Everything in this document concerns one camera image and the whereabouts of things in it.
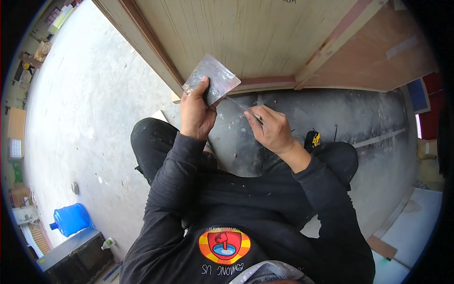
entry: person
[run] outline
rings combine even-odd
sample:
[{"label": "person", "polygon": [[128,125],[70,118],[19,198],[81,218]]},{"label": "person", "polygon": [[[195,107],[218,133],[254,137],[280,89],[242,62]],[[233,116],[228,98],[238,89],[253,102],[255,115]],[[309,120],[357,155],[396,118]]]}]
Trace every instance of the person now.
[{"label": "person", "polygon": [[[321,144],[309,154],[284,114],[255,106],[263,125],[244,115],[273,153],[263,175],[221,171],[206,147],[217,116],[202,99],[208,84],[203,77],[183,93],[180,131],[146,118],[131,133],[151,189],[120,283],[372,283],[372,252],[346,192],[358,167],[353,146]],[[321,221],[317,239],[300,233],[308,207]]]}]

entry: black long-sleeve shirt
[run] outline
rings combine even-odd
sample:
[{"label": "black long-sleeve shirt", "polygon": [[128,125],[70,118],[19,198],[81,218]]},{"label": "black long-sleeve shirt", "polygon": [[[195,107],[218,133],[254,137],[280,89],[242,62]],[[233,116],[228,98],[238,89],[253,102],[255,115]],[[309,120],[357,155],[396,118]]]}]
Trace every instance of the black long-sleeve shirt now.
[{"label": "black long-sleeve shirt", "polygon": [[177,134],[151,185],[144,224],[120,270],[121,283],[229,283],[243,269],[279,260],[315,283],[372,283],[375,266],[350,197],[316,157],[294,174],[321,221],[302,235],[265,210],[217,206],[186,236],[181,211],[194,194],[205,143]]}]

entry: hand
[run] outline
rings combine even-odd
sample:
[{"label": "hand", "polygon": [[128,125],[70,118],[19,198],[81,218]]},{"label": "hand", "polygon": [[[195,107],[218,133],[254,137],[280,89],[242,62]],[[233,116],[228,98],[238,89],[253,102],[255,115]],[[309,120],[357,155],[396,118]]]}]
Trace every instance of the hand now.
[{"label": "hand", "polygon": [[209,78],[204,76],[197,87],[190,95],[183,92],[181,96],[180,114],[181,131],[184,136],[192,137],[197,140],[205,141],[208,133],[214,126],[216,120],[217,104],[207,108],[203,101],[203,93],[208,88]]},{"label": "hand", "polygon": [[244,115],[254,132],[254,137],[263,146],[277,155],[289,152],[295,143],[285,114],[274,111],[266,106],[254,106],[249,109],[252,113],[261,116],[263,125],[250,112]]},{"label": "hand", "polygon": [[311,155],[292,137],[285,114],[266,106],[254,106],[249,109],[261,116],[263,125],[248,111],[244,112],[254,137],[271,152],[276,153],[296,174],[305,170],[311,162]]}]

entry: white bottle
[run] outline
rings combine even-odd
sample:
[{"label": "white bottle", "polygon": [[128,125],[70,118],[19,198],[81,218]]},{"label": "white bottle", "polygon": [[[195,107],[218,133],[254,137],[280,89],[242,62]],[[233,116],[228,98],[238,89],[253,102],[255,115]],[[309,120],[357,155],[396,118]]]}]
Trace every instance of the white bottle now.
[{"label": "white bottle", "polygon": [[101,249],[109,249],[115,244],[115,240],[113,238],[108,238],[107,240],[104,241],[103,246]]}]

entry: metal scraper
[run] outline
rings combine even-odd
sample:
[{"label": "metal scraper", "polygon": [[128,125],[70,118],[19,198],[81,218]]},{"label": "metal scraper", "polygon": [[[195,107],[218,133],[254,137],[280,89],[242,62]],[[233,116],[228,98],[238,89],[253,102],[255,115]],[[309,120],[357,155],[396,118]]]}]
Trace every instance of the metal scraper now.
[{"label": "metal scraper", "polygon": [[234,99],[230,98],[230,97],[225,97],[226,99],[229,99],[231,102],[233,102],[234,104],[236,104],[243,112],[247,111],[248,113],[252,114],[255,118],[257,118],[258,121],[260,121],[260,123],[263,125],[263,121],[262,121],[262,118],[253,113],[252,111],[250,111],[247,107],[239,104],[237,101],[235,101]]},{"label": "metal scraper", "polygon": [[211,106],[221,100],[225,94],[241,83],[235,74],[225,68],[213,56],[205,54],[202,61],[197,64],[191,76],[182,86],[183,90],[190,95],[203,76],[210,78],[210,85],[203,94],[203,100],[207,106]]}]

